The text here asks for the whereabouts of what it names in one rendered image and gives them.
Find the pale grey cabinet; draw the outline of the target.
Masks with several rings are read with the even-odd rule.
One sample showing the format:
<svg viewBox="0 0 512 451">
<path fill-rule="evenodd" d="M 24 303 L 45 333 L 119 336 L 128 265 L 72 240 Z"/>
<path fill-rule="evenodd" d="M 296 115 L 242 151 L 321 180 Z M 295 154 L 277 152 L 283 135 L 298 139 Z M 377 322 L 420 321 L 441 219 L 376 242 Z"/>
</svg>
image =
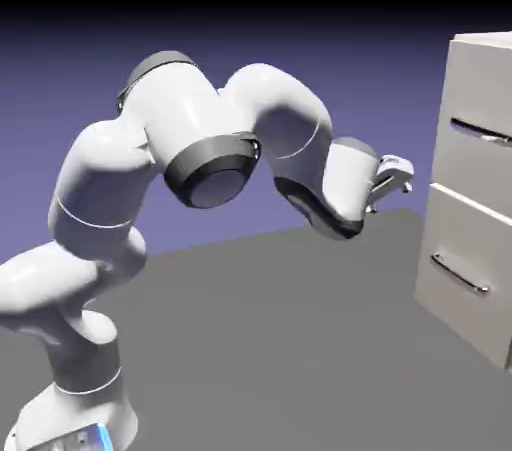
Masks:
<svg viewBox="0 0 512 451">
<path fill-rule="evenodd" d="M 415 298 L 512 374 L 512 31 L 450 41 Z"/>
</svg>

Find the pale grey drawer front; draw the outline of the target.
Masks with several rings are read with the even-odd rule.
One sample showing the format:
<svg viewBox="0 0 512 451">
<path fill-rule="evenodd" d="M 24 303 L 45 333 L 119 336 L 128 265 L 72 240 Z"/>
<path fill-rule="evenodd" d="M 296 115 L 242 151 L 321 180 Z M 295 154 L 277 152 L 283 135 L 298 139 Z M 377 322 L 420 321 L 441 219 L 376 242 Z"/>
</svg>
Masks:
<svg viewBox="0 0 512 451">
<path fill-rule="evenodd" d="M 512 148 L 463 134 L 458 118 L 512 136 L 512 32 L 450 41 L 432 181 L 512 218 Z"/>
<path fill-rule="evenodd" d="M 438 266 L 440 253 L 481 296 Z M 494 365 L 512 370 L 512 218 L 441 185 L 429 188 L 416 300 Z"/>
</svg>

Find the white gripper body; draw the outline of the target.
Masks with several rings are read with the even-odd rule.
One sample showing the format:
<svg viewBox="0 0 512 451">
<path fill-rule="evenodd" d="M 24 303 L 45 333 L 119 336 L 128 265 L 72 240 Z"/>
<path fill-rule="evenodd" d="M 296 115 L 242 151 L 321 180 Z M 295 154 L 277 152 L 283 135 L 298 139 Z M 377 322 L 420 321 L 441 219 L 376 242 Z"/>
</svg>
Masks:
<svg viewBox="0 0 512 451">
<path fill-rule="evenodd" d="M 411 183 L 414 174 L 414 166 L 409 160 L 395 155 L 382 156 L 368 197 L 367 206 L 369 204 L 376 205 L 378 200 L 394 190 L 404 193 L 402 191 L 403 185 L 406 182 Z"/>
</svg>

